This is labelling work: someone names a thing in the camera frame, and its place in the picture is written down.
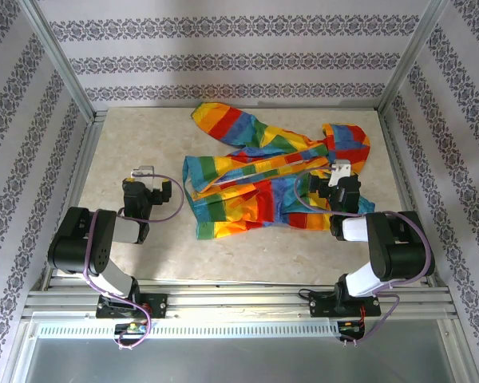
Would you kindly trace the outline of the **rainbow striped hooded jacket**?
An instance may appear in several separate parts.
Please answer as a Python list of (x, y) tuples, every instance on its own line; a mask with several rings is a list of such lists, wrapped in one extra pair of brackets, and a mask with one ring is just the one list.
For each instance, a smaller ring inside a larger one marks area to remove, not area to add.
[(324, 124), (323, 139), (312, 140), (216, 102), (200, 104), (192, 119), (235, 148), (226, 156), (184, 159), (184, 191), (200, 240), (272, 225), (329, 230), (330, 215), (317, 210), (330, 203), (310, 190), (311, 177), (328, 180), (325, 166), (336, 160), (348, 160), (359, 174), (370, 154), (368, 135), (354, 124)]

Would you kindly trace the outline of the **left connector board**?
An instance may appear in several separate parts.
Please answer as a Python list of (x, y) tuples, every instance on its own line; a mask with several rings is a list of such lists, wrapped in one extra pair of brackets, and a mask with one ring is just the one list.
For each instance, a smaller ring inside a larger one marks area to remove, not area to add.
[(134, 336), (141, 337), (148, 332), (147, 323), (145, 322), (130, 322), (119, 323), (115, 325), (114, 335), (116, 337)]

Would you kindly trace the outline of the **connector board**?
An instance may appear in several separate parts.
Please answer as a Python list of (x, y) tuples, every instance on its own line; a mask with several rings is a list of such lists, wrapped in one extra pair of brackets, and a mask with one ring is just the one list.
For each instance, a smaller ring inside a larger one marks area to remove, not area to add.
[(114, 335), (116, 337), (134, 336), (141, 337), (148, 332), (147, 323), (145, 322), (130, 322), (119, 323), (115, 325)]
[(365, 326), (362, 321), (339, 321), (338, 330), (341, 334), (345, 334), (350, 337), (361, 337), (365, 332)]

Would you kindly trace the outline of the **right connector board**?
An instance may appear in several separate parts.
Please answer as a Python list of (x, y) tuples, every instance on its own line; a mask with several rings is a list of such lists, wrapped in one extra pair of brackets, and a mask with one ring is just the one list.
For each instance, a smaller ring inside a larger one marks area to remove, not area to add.
[(365, 332), (365, 326), (362, 321), (339, 321), (338, 330), (341, 334), (345, 334), (350, 337), (361, 337)]

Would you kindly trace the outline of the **grey metal panel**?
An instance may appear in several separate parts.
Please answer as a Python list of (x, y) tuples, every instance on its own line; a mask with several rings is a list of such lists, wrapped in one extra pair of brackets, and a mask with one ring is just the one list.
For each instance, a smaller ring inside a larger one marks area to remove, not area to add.
[(40, 339), (35, 323), (10, 383), (479, 383), (435, 321), (386, 323), (361, 345), (335, 338)]

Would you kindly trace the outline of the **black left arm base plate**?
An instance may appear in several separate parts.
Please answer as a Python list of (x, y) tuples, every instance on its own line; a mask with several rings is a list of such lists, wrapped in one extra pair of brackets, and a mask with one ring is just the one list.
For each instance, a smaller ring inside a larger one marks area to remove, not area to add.
[[(136, 304), (141, 306), (152, 319), (165, 318), (168, 295), (140, 293)], [(131, 304), (100, 295), (97, 302), (96, 318), (99, 319), (146, 319), (146, 314)]]

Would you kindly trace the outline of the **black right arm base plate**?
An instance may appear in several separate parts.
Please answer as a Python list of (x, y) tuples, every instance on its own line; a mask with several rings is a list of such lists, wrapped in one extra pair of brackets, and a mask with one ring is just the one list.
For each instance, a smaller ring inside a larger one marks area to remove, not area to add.
[(313, 318), (379, 317), (381, 308), (376, 298), (356, 298), (336, 293), (309, 291), (309, 309)]

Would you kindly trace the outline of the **aluminium mounting rail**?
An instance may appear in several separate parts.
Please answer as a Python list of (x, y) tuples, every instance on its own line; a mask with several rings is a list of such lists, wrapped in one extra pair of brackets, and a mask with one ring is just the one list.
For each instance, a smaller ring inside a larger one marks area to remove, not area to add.
[[(306, 320), (311, 304), (296, 285), (146, 285), (147, 293), (166, 294), (166, 318), (225, 322)], [(392, 291), (400, 297), (392, 319), (456, 319), (457, 309), (445, 287)], [(22, 318), (93, 318), (98, 294), (85, 286), (52, 286), (27, 295)]]

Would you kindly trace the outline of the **aluminium frame post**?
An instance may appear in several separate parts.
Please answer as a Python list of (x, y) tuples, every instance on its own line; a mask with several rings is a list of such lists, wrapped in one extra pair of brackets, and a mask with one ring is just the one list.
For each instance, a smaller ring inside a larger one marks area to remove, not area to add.
[(48, 20), (38, 5), (37, 0), (17, 0), (22, 11), (25, 13), (34, 32), (38, 36), (44, 50), (49, 56), (54, 68), (61, 75), (77, 107), (83, 113), (86, 122), (94, 122), (96, 111), (92, 106), (81, 82), (65, 55), (55, 33)]
[(394, 73), (391, 75), (376, 108), (379, 117), (386, 115), (413, 63), (417, 60), (424, 44), (431, 35), (434, 26), (441, 17), (449, 0), (430, 0), (419, 23), (404, 49)]

